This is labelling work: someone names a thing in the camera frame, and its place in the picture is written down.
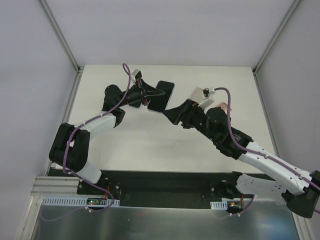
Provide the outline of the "black phone clear case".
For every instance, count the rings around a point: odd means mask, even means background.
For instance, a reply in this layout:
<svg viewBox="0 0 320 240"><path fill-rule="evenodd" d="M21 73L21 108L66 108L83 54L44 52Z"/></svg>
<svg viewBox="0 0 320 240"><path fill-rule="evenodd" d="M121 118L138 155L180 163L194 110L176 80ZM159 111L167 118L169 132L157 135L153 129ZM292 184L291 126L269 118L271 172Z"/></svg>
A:
<svg viewBox="0 0 320 240"><path fill-rule="evenodd" d="M157 89L164 91L164 95L158 96L149 101L147 109L152 112L162 113L170 101L171 95L174 91L175 84L173 82L160 80L156 86Z"/></svg>

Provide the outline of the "beige phone case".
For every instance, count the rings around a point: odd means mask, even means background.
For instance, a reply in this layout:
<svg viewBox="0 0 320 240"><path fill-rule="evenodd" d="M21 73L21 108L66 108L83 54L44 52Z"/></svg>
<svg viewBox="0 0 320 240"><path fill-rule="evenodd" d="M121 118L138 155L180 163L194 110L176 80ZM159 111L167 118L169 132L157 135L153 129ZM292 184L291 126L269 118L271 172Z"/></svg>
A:
<svg viewBox="0 0 320 240"><path fill-rule="evenodd" d="M189 99L200 104L205 99L204 90L196 87L189 96Z"/></svg>

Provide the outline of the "pink phone case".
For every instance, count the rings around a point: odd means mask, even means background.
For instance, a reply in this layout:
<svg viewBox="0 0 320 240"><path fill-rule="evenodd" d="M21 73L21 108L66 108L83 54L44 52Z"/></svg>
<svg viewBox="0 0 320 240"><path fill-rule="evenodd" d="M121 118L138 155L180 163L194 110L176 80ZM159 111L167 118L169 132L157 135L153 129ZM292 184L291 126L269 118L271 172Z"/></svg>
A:
<svg viewBox="0 0 320 240"><path fill-rule="evenodd" d="M232 112L232 108L226 103L226 102L220 102L219 104L216 105L217 108L221 108L225 114L227 115L228 112Z"/></svg>

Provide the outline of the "phone from beige case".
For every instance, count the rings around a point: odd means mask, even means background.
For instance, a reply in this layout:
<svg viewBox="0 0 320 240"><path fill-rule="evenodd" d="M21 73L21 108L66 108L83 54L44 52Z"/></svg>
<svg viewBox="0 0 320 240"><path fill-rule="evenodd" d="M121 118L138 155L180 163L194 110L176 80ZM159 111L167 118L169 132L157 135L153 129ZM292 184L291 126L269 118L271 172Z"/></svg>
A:
<svg viewBox="0 0 320 240"><path fill-rule="evenodd" d="M141 101L140 100L138 100L138 101L135 101L135 102L131 102L131 103L128 103L128 105L130 106L130 107L133 107L133 108L140 108L140 106L141 106Z"/></svg>

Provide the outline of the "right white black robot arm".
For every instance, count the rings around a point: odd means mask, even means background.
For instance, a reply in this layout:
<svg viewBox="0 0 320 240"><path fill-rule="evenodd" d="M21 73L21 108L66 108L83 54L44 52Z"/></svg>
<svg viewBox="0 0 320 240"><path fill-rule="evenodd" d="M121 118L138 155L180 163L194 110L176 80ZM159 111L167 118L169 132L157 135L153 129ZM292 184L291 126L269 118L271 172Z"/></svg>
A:
<svg viewBox="0 0 320 240"><path fill-rule="evenodd" d="M253 166L270 177L269 180L236 173L224 191L230 197L239 194L256 195L285 204L293 213L310 219L316 213L320 198L320 172L308 172L269 153L250 136L228 127L229 117L220 107L204 111L199 104L187 99L182 105L167 109L163 114L184 129L194 128L227 157Z"/></svg>

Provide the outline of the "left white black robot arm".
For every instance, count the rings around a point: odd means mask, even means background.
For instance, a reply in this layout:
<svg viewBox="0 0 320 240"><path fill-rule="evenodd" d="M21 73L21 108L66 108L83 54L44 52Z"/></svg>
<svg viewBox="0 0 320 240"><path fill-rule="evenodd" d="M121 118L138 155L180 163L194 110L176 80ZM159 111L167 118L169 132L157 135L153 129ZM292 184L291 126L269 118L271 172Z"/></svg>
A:
<svg viewBox="0 0 320 240"><path fill-rule="evenodd" d="M165 91L148 85L143 79L135 80L125 91L109 85L104 91L102 110L94 117L72 125L62 123L49 151L49 159L67 174L76 174L87 180L88 188L99 195L105 191L105 176L88 160L90 141L117 127L125 116L122 106L148 105L151 99L165 95Z"/></svg>

